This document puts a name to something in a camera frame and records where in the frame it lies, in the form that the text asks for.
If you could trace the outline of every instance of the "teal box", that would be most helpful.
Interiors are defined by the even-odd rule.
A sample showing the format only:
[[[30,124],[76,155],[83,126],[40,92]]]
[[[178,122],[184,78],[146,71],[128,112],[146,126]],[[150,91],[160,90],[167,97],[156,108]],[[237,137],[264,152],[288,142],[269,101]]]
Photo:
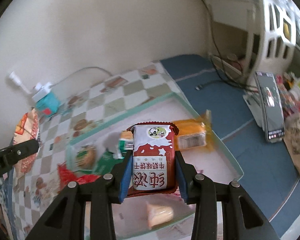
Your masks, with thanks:
[[[59,99],[54,95],[54,93],[50,92],[45,97],[41,98],[36,103],[35,107],[49,117],[58,111],[59,105]]]

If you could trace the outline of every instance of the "white wall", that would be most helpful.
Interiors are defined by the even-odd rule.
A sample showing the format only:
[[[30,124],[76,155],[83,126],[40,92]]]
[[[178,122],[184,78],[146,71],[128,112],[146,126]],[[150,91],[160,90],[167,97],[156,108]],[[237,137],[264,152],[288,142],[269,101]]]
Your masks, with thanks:
[[[6,75],[31,88],[85,66],[112,73],[178,54],[206,53],[200,0],[13,0],[0,19],[0,148],[29,109]],[[70,79],[65,97],[107,76],[88,70]]]

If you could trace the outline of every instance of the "checkered tablecloth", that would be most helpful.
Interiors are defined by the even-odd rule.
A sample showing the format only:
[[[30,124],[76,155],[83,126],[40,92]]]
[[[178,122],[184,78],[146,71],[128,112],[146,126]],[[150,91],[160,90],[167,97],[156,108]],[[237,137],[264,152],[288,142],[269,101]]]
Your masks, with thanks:
[[[65,162],[66,144],[76,132],[74,127],[78,121],[90,121],[90,125],[97,126],[149,99],[170,92],[184,98],[161,63],[155,62],[154,65],[157,71],[153,74],[134,70],[119,75],[126,82],[110,91],[102,92],[106,81],[86,90],[77,95],[81,99],[77,107],[69,108],[66,101],[56,115],[40,124],[42,147],[31,171],[20,179],[14,175],[12,209],[18,240],[27,236],[58,194],[57,164]]]

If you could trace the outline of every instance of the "green snack package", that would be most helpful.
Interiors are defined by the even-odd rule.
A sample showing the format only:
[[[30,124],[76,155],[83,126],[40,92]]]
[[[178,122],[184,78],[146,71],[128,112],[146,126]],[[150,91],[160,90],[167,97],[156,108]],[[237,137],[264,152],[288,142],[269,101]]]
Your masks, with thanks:
[[[118,152],[115,158],[123,159],[128,150],[133,150],[133,135],[130,131],[122,131],[118,143]]]
[[[111,172],[115,164],[121,163],[123,161],[123,159],[114,159],[113,155],[113,153],[105,151],[101,158],[98,160],[97,166],[95,167],[93,173],[96,175],[105,175]]]

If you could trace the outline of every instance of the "plastic bag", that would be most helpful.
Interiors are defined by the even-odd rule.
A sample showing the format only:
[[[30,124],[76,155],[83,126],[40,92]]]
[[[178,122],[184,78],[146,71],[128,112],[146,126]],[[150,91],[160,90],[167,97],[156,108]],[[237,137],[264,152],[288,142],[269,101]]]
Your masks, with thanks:
[[[66,168],[66,164],[58,164],[58,173],[60,177],[60,190],[62,190],[69,182],[76,181],[79,184],[94,182],[100,175],[89,174],[77,177],[72,171]]]
[[[23,115],[22,119],[16,126],[16,130],[14,132],[13,137],[13,145],[19,144],[31,139],[36,139],[39,143],[39,147],[41,147],[41,141],[39,136],[39,122],[38,122],[38,114],[35,109]],[[24,174],[28,173],[34,161],[37,158],[37,153],[32,154],[20,161],[18,161],[14,167],[17,173],[17,178],[21,178]]]
[[[289,116],[285,122],[284,142],[293,164],[300,173],[300,113]]]

